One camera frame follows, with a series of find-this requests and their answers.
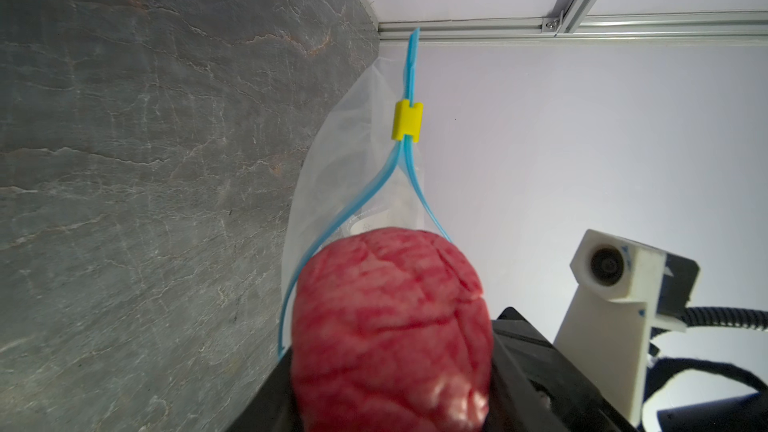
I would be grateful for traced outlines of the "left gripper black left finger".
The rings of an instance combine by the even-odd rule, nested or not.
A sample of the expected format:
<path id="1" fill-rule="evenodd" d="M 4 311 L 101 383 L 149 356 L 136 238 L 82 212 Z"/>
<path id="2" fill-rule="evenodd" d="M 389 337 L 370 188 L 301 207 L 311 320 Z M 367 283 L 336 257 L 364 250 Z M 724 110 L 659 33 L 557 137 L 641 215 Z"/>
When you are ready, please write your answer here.
<path id="1" fill-rule="evenodd" d="M 300 414 L 291 385 L 292 349 L 282 356 L 227 432 L 300 432 Z"/>

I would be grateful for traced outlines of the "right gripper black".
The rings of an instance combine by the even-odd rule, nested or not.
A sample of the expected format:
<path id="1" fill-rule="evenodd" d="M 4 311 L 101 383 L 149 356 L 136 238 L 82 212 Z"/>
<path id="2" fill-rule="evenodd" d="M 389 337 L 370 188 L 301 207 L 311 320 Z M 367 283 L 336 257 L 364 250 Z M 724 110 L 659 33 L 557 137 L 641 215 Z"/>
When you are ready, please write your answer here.
<path id="1" fill-rule="evenodd" d="M 505 308 L 492 329 L 566 431 L 636 429 L 515 308 Z"/>

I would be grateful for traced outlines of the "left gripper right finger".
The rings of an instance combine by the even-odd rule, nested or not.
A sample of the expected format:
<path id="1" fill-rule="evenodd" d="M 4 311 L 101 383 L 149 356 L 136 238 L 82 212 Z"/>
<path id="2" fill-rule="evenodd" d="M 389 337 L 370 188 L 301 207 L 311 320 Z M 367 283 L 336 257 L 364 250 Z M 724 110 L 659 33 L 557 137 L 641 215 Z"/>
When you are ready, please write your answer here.
<path id="1" fill-rule="evenodd" d="M 493 335 L 489 412 L 484 431 L 565 432 L 567 428 L 545 407 L 501 340 Z"/>

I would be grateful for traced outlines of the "clear zip top bag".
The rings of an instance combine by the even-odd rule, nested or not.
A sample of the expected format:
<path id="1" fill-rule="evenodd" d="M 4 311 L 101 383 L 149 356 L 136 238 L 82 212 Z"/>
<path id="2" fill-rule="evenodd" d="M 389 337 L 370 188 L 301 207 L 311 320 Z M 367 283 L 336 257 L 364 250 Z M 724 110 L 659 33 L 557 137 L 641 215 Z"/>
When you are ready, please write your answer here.
<path id="1" fill-rule="evenodd" d="M 419 30 L 404 59 L 378 58 L 333 107 L 296 184 L 281 263 L 277 353 L 291 343 L 299 274 L 343 237 L 400 227 L 446 233 L 426 200 L 416 167 L 424 107 L 415 99 Z"/>

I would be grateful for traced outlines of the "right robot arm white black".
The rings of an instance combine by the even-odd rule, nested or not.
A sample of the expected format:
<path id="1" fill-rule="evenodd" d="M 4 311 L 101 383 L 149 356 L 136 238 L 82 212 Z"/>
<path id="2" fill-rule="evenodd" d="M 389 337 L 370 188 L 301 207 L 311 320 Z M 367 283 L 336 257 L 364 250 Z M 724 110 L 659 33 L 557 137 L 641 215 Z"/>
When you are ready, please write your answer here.
<path id="1" fill-rule="evenodd" d="M 492 323 L 494 351 L 486 431 L 632 431 L 632 425 L 597 388 L 516 309 Z M 733 364 L 660 358 L 650 369 L 644 396 L 650 398 L 688 372 L 720 376 L 752 393 L 657 413 L 663 431 L 764 431 L 767 384 Z"/>

